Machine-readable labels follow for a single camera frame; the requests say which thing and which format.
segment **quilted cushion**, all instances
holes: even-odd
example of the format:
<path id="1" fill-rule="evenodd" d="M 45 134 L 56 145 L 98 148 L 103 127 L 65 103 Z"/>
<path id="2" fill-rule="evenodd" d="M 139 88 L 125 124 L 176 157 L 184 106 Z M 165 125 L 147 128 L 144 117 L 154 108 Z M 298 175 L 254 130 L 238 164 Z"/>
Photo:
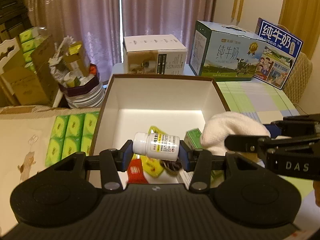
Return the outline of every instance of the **quilted cushion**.
<path id="1" fill-rule="evenodd" d="M 304 53 L 300 53 L 291 71 L 283 91 L 292 103 L 298 103 L 312 72 L 312 62 Z"/>

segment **open box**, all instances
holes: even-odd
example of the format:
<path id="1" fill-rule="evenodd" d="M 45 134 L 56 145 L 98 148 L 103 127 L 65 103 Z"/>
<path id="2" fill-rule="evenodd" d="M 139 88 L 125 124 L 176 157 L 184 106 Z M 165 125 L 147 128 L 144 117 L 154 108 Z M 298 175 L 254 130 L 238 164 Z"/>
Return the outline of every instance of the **open box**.
<path id="1" fill-rule="evenodd" d="M 91 155 L 108 148 L 120 149 L 136 132 L 148 132 L 151 125 L 183 139 L 186 131 L 199 128 L 214 114 L 229 111 L 212 78 L 171 75 L 113 75 L 93 136 Z M 127 174 L 119 173 L 122 184 Z M 163 172 L 150 183 L 177 183 Z M 101 187 L 100 172 L 91 171 L 89 181 Z"/>

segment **white cloth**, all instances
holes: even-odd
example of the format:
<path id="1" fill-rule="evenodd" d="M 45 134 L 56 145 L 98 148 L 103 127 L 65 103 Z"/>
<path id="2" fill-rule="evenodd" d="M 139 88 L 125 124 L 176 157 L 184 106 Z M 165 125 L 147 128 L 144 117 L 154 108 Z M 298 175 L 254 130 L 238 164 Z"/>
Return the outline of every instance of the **white cloth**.
<path id="1" fill-rule="evenodd" d="M 206 122 L 200 143 L 213 155 L 224 156 L 228 151 L 224 146 L 224 140 L 230 134 L 270 136 L 263 124 L 243 114 L 225 112 L 214 115 Z"/>

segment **bottle cap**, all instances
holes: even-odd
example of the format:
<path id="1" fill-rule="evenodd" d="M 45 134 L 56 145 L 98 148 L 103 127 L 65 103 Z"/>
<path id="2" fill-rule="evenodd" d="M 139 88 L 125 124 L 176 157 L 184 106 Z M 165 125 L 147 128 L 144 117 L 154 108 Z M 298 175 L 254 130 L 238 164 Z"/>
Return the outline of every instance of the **bottle cap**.
<path id="1" fill-rule="evenodd" d="M 133 139 L 132 150 L 135 154 L 146 155 L 146 144 L 148 134 L 144 132 L 137 132 Z"/>

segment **yellow snack packet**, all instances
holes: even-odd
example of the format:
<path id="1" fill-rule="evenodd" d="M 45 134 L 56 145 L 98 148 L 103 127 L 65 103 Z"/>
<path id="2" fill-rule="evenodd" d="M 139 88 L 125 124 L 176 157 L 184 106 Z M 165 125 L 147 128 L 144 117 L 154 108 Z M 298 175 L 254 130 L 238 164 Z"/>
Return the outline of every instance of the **yellow snack packet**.
<path id="1" fill-rule="evenodd" d="M 150 133 L 162 133 L 162 134 L 167 134 L 164 131 L 160 130 L 158 127 L 151 125 L 148 131 L 148 134 Z"/>
<path id="2" fill-rule="evenodd" d="M 151 177 L 157 178 L 161 175 L 164 168 L 160 164 L 160 160 L 151 159 L 146 156 L 140 155 L 143 170 Z"/>

